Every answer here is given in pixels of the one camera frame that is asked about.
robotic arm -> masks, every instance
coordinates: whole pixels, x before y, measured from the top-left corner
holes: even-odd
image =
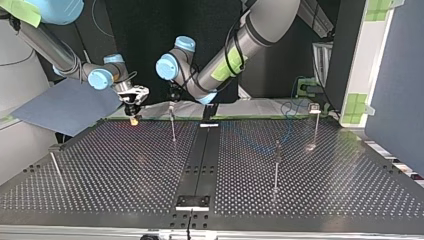
[[[198,102],[209,104],[217,88],[230,76],[244,70],[244,64],[262,48],[278,42],[294,21],[300,0],[256,0],[246,14],[246,23],[201,72],[192,67],[196,43],[178,37],[175,47],[156,64],[158,75],[177,83]]]
[[[58,4],[56,0],[51,1],[51,5],[46,5],[46,3],[48,3],[48,1],[45,1],[44,4],[40,4],[39,7],[42,13],[42,20],[47,23],[71,23],[78,18],[82,11],[82,6],[75,6],[66,9],[79,9],[79,12],[61,13],[60,9],[53,8],[58,6],[66,7],[66,4],[63,2]],[[72,2],[72,4],[75,3],[83,4],[82,1]],[[72,19],[64,20],[61,19],[62,16],[73,17]],[[63,77],[78,79],[80,81],[88,81],[88,83],[97,90],[104,90],[108,87],[112,87],[119,95],[120,100],[124,103],[126,115],[131,117],[134,125],[138,122],[135,117],[141,109],[141,103],[146,100],[149,89],[132,85],[131,79],[135,77],[136,72],[131,74],[128,73],[125,62],[120,54],[106,56],[103,65],[84,63],[69,46],[59,40],[43,25],[35,28],[11,16],[9,21],[12,27],[17,31],[17,35],[53,65],[56,74]]]

white wall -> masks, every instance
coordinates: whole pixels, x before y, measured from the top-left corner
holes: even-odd
[[[7,21],[0,21],[0,184],[48,154],[54,132],[18,119],[6,119],[49,87],[36,54]]]

gray cloth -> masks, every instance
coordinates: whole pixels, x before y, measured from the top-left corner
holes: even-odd
[[[121,104],[112,89],[97,91],[88,83],[66,79],[12,112],[22,121],[76,136]]]
[[[309,99],[294,100],[297,107],[290,103],[290,99],[252,99],[239,100],[233,104],[220,104],[216,117],[273,117],[286,115],[308,115]]]

white panel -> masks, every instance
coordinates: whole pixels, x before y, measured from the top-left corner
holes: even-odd
[[[0,86],[0,112],[7,114],[8,109],[19,107],[43,93],[49,84],[37,55],[33,54],[20,64],[0,66]]]
[[[375,59],[379,56],[387,23],[364,22],[353,62],[349,92],[368,94],[370,76]]]
[[[9,21],[0,21],[0,33],[0,65],[19,62],[29,56],[32,49],[16,36]]]
[[[0,185],[48,154],[54,132],[18,122],[0,130]]]

vertical metal rod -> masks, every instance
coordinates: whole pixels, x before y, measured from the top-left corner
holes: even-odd
[[[314,144],[316,144],[317,134],[318,134],[318,126],[319,126],[319,113],[317,115],[317,123],[315,125],[315,135],[314,135]]]
[[[275,145],[275,174],[274,174],[274,193],[278,193],[279,188],[278,188],[278,168],[280,166],[280,162],[282,161],[282,157],[281,157],[281,145],[280,145],[280,141],[277,140],[276,141],[276,145]]]
[[[172,141],[176,142],[177,138],[175,136],[175,123],[174,123],[174,103],[169,103],[169,116],[171,118],[171,127],[172,127]]]
[[[53,159],[54,167],[56,168],[57,174],[59,175],[60,181],[62,182],[63,189],[66,191],[65,181],[63,181],[62,173],[60,172],[59,165],[57,164],[56,157],[54,153],[50,152],[50,156]]]
[[[171,124],[172,124],[172,141],[176,142],[177,138],[175,136],[175,125],[174,125],[174,117],[171,117]]]
[[[275,163],[275,177],[274,177],[274,192],[277,193],[278,192],[278,167],[279,167],[280,163],[276,162]]]

